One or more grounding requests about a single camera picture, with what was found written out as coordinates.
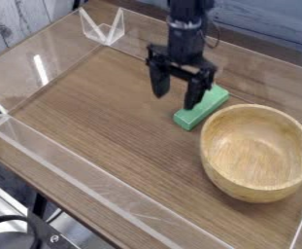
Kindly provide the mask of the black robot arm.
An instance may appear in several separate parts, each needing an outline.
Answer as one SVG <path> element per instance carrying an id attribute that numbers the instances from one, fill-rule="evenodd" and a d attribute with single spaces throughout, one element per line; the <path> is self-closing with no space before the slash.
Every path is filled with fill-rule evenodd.
<path id="1" fill-rule="evenodd" d="M 215 64 L 203 57 L 214 0 L 167 0 L 167 3 L 167 45 L 146 46 L 145 64 L 157 98 L 169 92 L 171 76 L 187 82 L 182 108 L 191 110 L 201 102 L 205 91 L 211 89 L 216 72 Z"/>

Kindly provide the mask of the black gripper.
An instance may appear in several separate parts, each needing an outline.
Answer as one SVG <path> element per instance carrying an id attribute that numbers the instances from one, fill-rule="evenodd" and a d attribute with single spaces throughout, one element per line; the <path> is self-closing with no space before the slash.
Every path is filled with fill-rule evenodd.
<path id="1" fill-rule="evenodd" d="M 211 89 L 216 66 L 203 57 L 207 21 L 178 23 L 169 21 L 167 44 L 146 46 L 149 77 L 153 94 L 161 98 L 170 89 L 170 76 L 187 81 L 183 109 L 191 110 Z"/>

